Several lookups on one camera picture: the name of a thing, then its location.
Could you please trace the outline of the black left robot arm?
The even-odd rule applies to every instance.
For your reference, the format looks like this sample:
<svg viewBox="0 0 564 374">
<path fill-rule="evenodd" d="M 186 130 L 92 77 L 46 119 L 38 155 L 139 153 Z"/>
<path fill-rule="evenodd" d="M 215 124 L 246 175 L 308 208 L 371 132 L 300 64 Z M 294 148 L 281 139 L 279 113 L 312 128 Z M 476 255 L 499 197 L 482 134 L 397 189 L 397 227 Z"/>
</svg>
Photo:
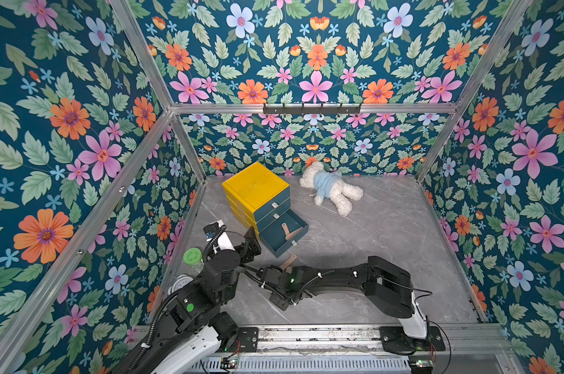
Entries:
<svg viewBox="0 0 564 374">
<path fill-rule="evenodd" d="M 255 229 L 249 228 L 241 236 L 243 243 L 216 250 L 227 233 L 224 224 L 216 230 L 203 251 L 202 271 L 161 302 L 146 336 L 114 373 L 185 372 L 221 349 L 239 349 L 238 325 L 221 308 L 235 297 L 239 268 L 260 255 L 261 247 Z"/>
</svg>

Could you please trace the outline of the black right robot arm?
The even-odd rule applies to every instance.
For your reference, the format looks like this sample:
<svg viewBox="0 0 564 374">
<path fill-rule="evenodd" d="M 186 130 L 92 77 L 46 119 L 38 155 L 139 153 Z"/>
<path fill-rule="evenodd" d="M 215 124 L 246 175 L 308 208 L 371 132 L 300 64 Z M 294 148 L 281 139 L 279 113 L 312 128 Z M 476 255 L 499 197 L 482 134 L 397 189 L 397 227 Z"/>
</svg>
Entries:
<svg viewBox="0 0 564 374">
<path fill-rule="evenodd" d="M 428 320 L 416 296 L 420 290 L 412 284 L 411 274 L 382 257 L 371 256 L 365 263 L 335 269 L 296 266 L 287 272 L 268 266 L 256 271 L 256 283 L 271 292 L 270 301 L 281 310 L 325 293 L 361 293 L 379 311 L 398 319 L 407 337 L 428 337 Z"/>
</svg>

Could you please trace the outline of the yellow drawer cabinet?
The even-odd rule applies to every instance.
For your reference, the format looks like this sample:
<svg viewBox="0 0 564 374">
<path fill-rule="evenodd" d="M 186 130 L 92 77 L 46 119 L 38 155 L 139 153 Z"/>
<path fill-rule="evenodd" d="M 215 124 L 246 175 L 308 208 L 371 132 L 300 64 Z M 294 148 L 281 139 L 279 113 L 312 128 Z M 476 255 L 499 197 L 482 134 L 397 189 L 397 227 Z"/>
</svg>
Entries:
<svg viewBox="0 0 564 374">
<path fill-rule="evenodd" d="M 256 162 L 222 184 L 233 215 L 246 227 L 256 230 L 255 211 L 290 186 L 271 170 Z"/>
</svg>

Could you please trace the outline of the green lidded small jar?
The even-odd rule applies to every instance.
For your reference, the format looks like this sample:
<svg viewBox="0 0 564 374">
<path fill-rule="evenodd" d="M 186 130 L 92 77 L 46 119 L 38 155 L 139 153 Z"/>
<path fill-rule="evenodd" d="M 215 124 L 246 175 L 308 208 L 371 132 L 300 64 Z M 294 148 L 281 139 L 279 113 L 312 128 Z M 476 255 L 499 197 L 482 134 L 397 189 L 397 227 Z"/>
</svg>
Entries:
<svg viewBox="0 0 564 374">
<path fill-rule="evenodd" d="M 187 249 L 183 254 L 183 262 L 188 266 L 200 265 L 203 262 L 202 250 L 196 247 Z"/>
</svg>

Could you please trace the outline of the white round timer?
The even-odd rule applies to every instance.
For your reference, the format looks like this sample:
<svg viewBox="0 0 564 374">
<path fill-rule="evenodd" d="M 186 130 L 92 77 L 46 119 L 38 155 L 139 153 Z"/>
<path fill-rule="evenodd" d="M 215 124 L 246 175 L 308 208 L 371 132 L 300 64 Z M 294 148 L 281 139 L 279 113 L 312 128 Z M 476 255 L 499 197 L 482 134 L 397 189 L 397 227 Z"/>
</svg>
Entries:
<svg viewBox="0 0 564 374">
<path fill-rule="evenodd" d="M 187 274 L 181 274 L 177 276 L 171 283 L 171 286 L 168 288 L 168 295 L 172 295 L 176 291 L 184 288 L 192 281 L 193 281 L 193 277 L 188 276 Z"/>
</svg>

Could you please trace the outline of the white teddy bear blue shirt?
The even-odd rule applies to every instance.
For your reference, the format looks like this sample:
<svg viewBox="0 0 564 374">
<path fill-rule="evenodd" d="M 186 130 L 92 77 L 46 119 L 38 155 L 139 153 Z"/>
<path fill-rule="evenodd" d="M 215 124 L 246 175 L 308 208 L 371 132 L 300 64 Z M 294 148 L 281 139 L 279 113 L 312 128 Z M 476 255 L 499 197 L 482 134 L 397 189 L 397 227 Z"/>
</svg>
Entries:
<svg viewBox="0 0 564 374">
<path fill-rule="evenodd" d="M 345 182 L 341 173 L 326 171 L 320 161 L 314 161 L 305 169 L 299 185 L 315 192 L 313 197 L 316 206 L 321 206 L 325 199 L 329 199 L 342 217 L 352 212 L 351 202 L 359 201 L 364 195 L 360 187 Z"/>
</svg>

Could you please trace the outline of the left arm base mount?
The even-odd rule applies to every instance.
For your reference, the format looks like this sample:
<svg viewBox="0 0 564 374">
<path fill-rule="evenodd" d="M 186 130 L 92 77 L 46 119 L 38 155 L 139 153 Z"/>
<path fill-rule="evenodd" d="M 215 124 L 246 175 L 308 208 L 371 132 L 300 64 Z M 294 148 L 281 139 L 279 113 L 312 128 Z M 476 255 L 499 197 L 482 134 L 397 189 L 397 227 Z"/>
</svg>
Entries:
<svg viewBox="0 0 564 374">
<path fill-rule="evenodd" d="M 257 352 L 260 330 L 258 327 L 240 327 L 228 313 L 220 313 L 212 319 L 210 326 L 217 332 L 220 342 L 217 352 Z"/>
</svg>

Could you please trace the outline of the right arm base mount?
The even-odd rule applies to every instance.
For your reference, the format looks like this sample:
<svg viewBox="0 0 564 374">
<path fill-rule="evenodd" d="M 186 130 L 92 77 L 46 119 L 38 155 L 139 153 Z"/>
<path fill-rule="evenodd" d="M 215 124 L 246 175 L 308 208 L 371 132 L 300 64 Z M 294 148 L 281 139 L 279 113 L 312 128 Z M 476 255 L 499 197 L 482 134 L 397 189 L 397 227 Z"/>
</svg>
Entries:
<svg viewBox="0 0 564 374">
<path fill-rule="evenodd" d="M 418 352 L 445 352 L 447 346 L 442 330 L 437 326 L 428 328 L 426 338 L 411 338 L 401 327 L 380 327 L 383 350 L 395 355 L 414 355 Z"/>
</svg>

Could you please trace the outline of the black hook rail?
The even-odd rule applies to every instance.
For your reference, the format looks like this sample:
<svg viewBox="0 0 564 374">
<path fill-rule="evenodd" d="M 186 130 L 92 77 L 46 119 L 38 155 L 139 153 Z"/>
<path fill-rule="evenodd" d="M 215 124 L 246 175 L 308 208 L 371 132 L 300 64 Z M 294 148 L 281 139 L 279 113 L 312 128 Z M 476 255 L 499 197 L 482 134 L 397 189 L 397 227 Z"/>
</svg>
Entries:
<svg viewBox="0 0 564 374">
<path fill-rule="evenodd" d="M 362 112 L 360 104 L 265 104 L 264 115 L 353 115 Z"/>
</svg>

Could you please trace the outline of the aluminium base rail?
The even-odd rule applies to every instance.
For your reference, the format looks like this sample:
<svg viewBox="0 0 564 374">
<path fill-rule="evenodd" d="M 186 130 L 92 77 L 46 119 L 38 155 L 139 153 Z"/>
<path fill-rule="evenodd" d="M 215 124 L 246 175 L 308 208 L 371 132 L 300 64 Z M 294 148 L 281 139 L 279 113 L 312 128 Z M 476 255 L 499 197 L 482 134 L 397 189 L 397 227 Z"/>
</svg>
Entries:
<svg viewBox="0 0 564 374">
<path fill-rule="evenodd" d="M 522 373 L 495 324 L 441 324 L 445 352 L 395 355 L 380 327 L 394 325 L 255 325 L 255 353 L 215 352 L 177 373 Z"/>
</svg>

